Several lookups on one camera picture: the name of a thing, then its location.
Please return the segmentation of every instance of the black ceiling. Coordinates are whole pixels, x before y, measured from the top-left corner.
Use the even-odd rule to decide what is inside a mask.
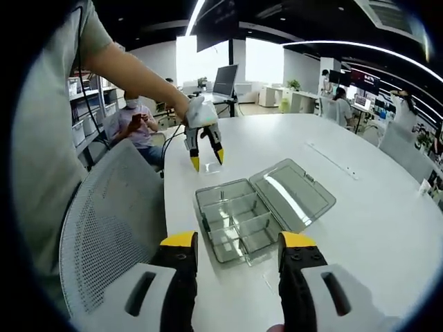
[[[442,36],[437,33],[437,29],[442,28],[443,25],[440,23],[441,12],[439,15],[439,8],[435,6],[435,2],[431,3],[433,10],[430,11],[427,7],[428,0],[402,1],[402,5],[405,5],[404,8],[413,10],[415,16],[424,22],[433,41],[434,54],[429,61],[426,61],[421,44],[397,33],[379,30],[354,0],[231,1],[235,1],[241,22],[266,26],[304,40],[344,40],[379,46],[412,58],[443,76],[443,41]],[[185,26],[155,31],[149,31],[147,27],[164,22],[188,20],[196,2],[197,0],[94,1],[98,15],[109,34],[127,50],[175,40],[177,36],[184,35]],[[275,13],[269,16],[260,14],[269,8],[273,8]],[[245,38],[246,36],[278,43],[292,42],[284,37],[253,29],[240,28],[236,37]],[[289,46],[289,48],[310,55],[330,56],[352,63],[360,63],[365,68],[369,66],[392,73],[419,86],[443,104],[443,93],[440,93],[442,91],[441,82],[416,66],[392,55],[354,46],[314,45]],[[443,115],[441,104],[430,98],[428,94],[380,71],[374,71],[374,74],[385,81],[394,80],[397,82],[394,85],[413,91],[420,96],[420,99]],[[423,105],[420,109],[430,111]],[[432,111],[428,114],[439,120]]]

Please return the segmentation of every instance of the pink shirt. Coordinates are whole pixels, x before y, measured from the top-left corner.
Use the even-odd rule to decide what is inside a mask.
[[[118,111],[118,121],[115,121],[111,128],[111,132],[113,133],[112,137],[124,130],[131,122],[132,116],[137,113],[147,114],[150,120],[154,120],[150,109],[148,109],[145,105],[138,105],[135,109],[125,107]],[[141,122],[140,128],[138,128],[134,133],[131,133],[131,135],[128,137],[137,149],[144,149],[154,145],[152,143],[150,129],[143,120],[141,120]]]

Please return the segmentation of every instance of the jeans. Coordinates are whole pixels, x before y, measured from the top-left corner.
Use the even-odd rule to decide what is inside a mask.
[[[158,166],[163,169],[163,160],[161,158],[162,147],[146,147],[144,149],[138,149],[141,156],[153,166]]]

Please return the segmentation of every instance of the face mask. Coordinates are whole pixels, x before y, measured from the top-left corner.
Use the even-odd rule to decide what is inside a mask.
[[[138,106],[138,99],[129,99],[126,100],[126,106],[129,109],[135,109]]]

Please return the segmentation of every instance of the dark hair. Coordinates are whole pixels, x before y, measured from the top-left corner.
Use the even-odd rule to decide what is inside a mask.
[[[413,102],[413,97],[412,95],[409,93],[409,91],[407,91],[408,95],[401,95],[400,97],[405,99],[405,101],[408,103],[408,108],[409,111],[413,112],[415,115],[418,114],[417,109],[414,106],[414,102]]]
[[[346,90],[344,88],[337,88],[336,95],[332,100],[338,100],[346,95]]]

